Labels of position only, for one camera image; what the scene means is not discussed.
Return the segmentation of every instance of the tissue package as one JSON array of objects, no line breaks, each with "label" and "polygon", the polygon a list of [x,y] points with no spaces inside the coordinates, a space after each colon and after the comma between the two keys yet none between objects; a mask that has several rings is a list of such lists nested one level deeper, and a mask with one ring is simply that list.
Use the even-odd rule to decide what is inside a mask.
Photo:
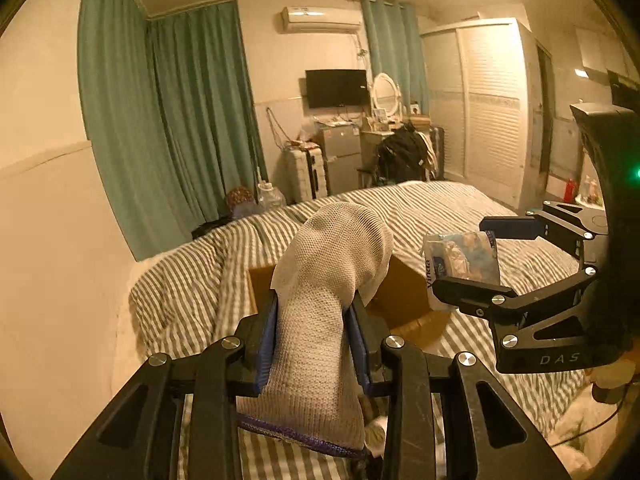
[{"label": "tissue package", "polygon": [[475,282],[500,285],[498,249],[491,231],[450,235],[425,235],[422,241],[427,290],[433,310],[454,310],[438,300],[431,285],[438,278],[451,276]]}]

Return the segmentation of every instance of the knit fabric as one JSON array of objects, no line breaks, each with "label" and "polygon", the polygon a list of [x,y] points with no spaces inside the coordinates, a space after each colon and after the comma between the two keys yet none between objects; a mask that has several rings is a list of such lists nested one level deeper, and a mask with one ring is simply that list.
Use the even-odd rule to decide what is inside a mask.
[{"label": "knit fabric", "polygon": [[335,456],[362,450],[361,389],[342,313],[356,290],[365,304],[373,298],[392,249],[377,213],[350,202],[319,209],[300,228],[271,281],[278,323],[269,380],[256,399],[237,399],[239,426]]}]

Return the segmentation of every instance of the louvered door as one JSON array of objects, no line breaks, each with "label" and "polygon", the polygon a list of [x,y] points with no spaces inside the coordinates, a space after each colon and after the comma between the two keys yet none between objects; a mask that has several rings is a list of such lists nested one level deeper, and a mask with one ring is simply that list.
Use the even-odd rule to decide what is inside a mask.
[{"label": "louvered door", "polygon": [[445,129],[445,175],[518,208],[527,159],[527,72],[518,23],[482,20],[423,37],[431,121]]},{"label": "louvered door", "polygon": [[468,98],[465,176],[517,207],[527,151],[527,79],[515,24],[459,30]]},{"label": "louvered door", "polygon": [[445,177],[464,180],[465,101],[456,31],[431,34],[422,40],[422,47],[429,81],[431,121],[445,130]]}]

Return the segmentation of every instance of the bed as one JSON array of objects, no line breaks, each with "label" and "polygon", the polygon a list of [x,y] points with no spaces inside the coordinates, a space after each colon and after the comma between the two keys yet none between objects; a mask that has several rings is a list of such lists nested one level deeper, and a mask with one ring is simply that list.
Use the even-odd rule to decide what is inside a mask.
[{"label": "bed", "polygon": [[[235,221],[178,248],[137,280],[129,295],[129,308],[146,354],[166,352],[180,358],[201,352],[233,333],[239,320],[251,313],[246,270],[275,264],[297,229],[318,208],[338,200],[361,203],[379,213],[394,232],[394,254],[423,275],[419,249],[425,233],[473,231],[484,216],[514,214],[471,186],[412,182],[356,190]],[[519,294],[577,271],[574,259],[541,239],[499,240],[498,258],[502,284]],[[585,385],[581,370],[499,374],[487,322],[454,313],[436,352],[453,356],[463,350],[482,360],[545,436]],[[376,416],[378,409],[370,404],[364,410],[366,418]],[[435,410],[436,438],[442,442],[442,419],[437,406]],[[189,415],[187,402],[180,441],[182,465],[188,452]],[[239,430],[239,442],[245,480],[346,480],[350,476],[346,459],[244,430]],[[183,466],[180,477],[184,478]]]}]

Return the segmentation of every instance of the mini fridge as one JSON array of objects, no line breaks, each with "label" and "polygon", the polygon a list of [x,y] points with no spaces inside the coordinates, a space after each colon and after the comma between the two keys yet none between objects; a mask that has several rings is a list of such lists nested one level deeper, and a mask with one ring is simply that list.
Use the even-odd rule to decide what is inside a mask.
[{"label": "mini fridge", "polygon": [[324,155],[324,172],[330,195],[358,189],[360,130],[354,124],[322,126],[316,138]]}]

